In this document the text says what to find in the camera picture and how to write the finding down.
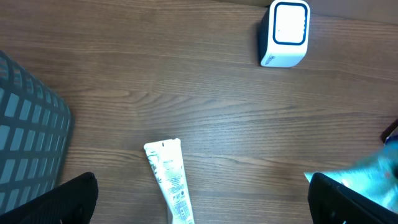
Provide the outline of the white barcode scanner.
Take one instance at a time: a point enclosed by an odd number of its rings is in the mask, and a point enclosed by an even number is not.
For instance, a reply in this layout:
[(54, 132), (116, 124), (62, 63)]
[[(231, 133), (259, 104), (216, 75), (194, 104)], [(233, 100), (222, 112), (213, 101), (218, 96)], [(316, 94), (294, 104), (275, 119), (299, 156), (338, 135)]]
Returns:
[(296, 66), (307, 53), (309, 27), (310, 6), (305, 1), (273, 1), (259, 27), (260, 66)]

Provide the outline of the teal wipes packet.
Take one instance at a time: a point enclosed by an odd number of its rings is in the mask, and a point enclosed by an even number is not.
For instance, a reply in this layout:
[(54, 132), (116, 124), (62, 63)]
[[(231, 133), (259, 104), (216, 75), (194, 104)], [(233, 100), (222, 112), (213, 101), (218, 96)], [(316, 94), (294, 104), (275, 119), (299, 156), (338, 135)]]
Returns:
[(397, 213), (397, 141), (349, 168), (321, 173)]

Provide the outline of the red purple pad package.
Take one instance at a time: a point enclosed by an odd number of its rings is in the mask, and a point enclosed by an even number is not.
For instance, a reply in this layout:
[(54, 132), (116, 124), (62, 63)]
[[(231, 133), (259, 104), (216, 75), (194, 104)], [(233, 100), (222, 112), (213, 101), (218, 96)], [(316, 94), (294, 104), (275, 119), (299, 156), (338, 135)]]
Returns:
[(397, 141), (398, 120), (395, 120), (380, 136), (384, 145)]

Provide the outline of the grey plastic mesh basket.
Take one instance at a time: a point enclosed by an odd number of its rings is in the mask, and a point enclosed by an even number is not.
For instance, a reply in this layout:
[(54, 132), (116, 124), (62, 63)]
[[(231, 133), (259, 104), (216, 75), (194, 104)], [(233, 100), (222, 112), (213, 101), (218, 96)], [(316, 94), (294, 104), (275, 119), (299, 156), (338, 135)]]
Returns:
[(74, 117), (59, 97), (1, 53), (1, 213), (55, 188)]

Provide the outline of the white tube gold cap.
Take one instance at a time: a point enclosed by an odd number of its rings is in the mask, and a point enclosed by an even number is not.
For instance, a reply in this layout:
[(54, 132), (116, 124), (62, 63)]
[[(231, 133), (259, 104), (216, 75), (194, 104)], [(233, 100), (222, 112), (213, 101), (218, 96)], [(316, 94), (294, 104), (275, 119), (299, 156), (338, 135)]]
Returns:
[(144, 145), (144, 150), (167, 204), (170, 224), (194, 224), (192, 204), (178, 138)]

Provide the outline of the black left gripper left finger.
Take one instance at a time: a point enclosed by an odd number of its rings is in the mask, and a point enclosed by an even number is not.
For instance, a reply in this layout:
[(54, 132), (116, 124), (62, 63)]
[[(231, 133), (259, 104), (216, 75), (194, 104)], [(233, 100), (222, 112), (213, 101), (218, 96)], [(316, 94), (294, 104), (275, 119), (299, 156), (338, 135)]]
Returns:
[(94, 173), (85, 172), (1, 215), (1, 224), (86, 224), (98, 199)]

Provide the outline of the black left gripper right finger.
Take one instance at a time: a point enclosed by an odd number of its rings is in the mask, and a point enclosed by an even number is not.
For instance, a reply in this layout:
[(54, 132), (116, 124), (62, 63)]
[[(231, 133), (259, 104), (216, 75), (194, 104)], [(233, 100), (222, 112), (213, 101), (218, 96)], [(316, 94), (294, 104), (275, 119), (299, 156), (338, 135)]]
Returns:
[(397, 224), (397, 214), (319, 172), (308, 188), (314, 224)]

